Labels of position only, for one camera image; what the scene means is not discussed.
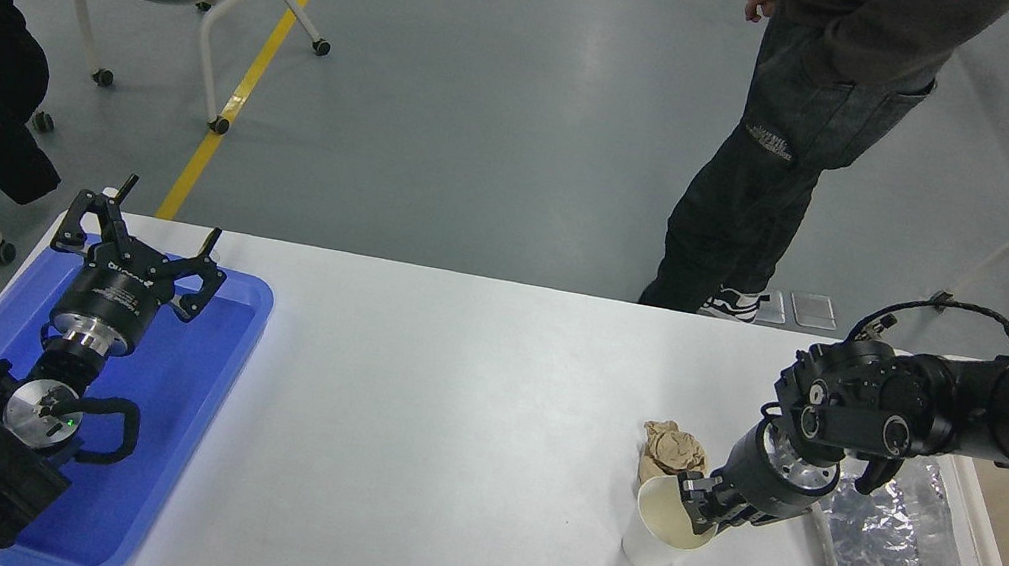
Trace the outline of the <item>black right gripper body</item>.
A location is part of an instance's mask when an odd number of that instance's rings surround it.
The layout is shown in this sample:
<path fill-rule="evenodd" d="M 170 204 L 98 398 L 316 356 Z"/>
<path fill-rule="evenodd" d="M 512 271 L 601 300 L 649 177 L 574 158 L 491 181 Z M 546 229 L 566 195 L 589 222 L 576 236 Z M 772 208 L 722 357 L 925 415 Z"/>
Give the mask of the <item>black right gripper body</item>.
<path fill-rule="evenodd" d="M 725 465 L 713 472 L 718 478 L 714 504 L 752 506 L 757 514 L 751 525 L 804 516 L 822 498 L 826 467 L 801 458 L 778 426 L 765 420 L 755 425 L 735 443 Z"/>

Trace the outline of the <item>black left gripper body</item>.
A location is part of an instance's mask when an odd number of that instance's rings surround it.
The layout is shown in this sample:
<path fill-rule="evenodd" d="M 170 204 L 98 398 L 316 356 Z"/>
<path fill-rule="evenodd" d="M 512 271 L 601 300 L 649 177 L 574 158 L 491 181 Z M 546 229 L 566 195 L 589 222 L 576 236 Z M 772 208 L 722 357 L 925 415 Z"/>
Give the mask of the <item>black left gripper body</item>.
<path fill-rule="evenodd" d="M 115 340 L 139 343 L 159 307 L 173 298 L 174 284 L 162 273 L 132 267 L 112 247 L 89 246 L 79 275 L 53 305 L 52 326 L 67 332 L 95 321 Z"/>

